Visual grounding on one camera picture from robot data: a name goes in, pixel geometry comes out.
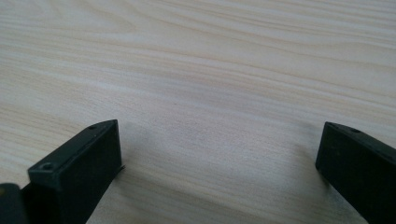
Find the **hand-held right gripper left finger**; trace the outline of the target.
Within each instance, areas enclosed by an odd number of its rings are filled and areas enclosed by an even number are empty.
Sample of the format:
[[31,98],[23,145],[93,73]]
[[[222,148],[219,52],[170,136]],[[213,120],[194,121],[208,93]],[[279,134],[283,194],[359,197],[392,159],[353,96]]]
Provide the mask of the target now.
[[28,169],[32,224],[85,224],[122,169],[118,122],[93,124]]

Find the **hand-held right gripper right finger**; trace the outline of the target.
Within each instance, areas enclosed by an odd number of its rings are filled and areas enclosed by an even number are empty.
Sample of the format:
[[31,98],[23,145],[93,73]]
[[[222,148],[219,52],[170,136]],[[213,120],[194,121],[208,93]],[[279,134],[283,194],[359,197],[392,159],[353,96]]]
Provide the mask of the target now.
[[369,224],[396,224],[396,149],[345,125],[324,124],[318,172]]

